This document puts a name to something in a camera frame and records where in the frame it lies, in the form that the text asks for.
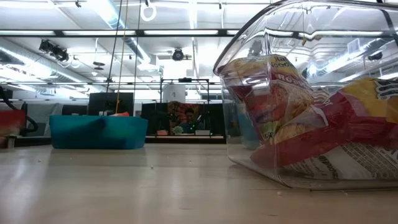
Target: black partition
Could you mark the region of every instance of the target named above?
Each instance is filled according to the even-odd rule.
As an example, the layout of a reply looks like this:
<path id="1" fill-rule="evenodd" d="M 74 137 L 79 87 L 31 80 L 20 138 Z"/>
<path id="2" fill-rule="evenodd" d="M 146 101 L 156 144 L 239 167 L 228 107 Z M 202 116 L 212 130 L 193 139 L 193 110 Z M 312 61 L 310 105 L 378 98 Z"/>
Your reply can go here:
<path id="1" fill-rule="evenodd" d="M 64 105 L 62 108 L 62 115 L 87 115 L 86 105 Z"/>
<path id="2" fill-rule="evenodd" d="M 91 93 L 88 100 L 88 115 L 99 115 L 106 111 L 107 115 L 115 114 L 117 93 Z M 119 93 L 118 113 L 128 112 L 130 116 L 134 114 L 134 94 Z"/>

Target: security camera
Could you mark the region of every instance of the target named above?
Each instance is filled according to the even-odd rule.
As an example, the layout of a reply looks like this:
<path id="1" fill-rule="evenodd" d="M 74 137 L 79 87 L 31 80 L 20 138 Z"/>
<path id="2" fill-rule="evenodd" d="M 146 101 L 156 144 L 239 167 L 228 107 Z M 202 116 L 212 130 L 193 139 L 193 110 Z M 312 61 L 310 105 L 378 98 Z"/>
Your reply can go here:
<path id="1" fill-rule="evenodd" d="M 175 61 L 183 60 L 184 59 L 184 53 L 182 53 L 182 49 L 175 49 L 172 58 Z"/>

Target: projector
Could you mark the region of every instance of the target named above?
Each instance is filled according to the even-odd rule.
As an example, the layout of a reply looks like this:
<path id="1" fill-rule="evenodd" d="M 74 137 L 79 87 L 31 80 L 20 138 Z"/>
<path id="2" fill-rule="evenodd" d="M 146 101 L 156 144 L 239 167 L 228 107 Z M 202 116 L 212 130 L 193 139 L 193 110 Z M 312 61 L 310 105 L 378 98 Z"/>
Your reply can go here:
<path id="1" fill-rule="evenodd" d="M 59 46 L 50 43 L 48 40 L 42 40 L 39 50 L 45 54 L 50 54 L 60 62 L 67 62 L 69 54 L 66 49 L 61 49 Z"/>

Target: person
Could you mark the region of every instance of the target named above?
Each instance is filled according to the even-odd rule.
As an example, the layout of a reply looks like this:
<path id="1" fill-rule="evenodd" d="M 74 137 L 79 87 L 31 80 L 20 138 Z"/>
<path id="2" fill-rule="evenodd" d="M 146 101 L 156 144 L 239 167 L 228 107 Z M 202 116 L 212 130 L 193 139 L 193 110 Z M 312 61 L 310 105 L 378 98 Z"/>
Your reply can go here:
<path id="1" fill-rule="evenodd" d="M 203 123 L 197 123 L 193 114 L 194 111 L 192 108 L 185 110 L 187 121 L 180 123 L 180 127 L 183 129 L 184 134 L 195 134 L 196 130 L 203 130 L 205 128 Z"/>

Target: chip bag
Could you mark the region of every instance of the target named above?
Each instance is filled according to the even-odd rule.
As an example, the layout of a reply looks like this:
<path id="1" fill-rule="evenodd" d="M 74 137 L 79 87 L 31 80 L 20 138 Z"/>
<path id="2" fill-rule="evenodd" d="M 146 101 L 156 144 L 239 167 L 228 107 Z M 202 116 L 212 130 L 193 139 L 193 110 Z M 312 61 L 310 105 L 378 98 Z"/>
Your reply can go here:
<path id="1" fill-rule="evenodd" d="M 314 101 L 251 160 L 316 179 L 398 179 L 397 150 L 398 82 L 363 78 Z"/>
<path id="2" fill-rule="evenodd" d="M 312 89 L 303 76 L 281 55 L 233 60 L 220 77 L 246 111 L 265 144 L 277 130 L 305 111 L 312 103 Z"/>

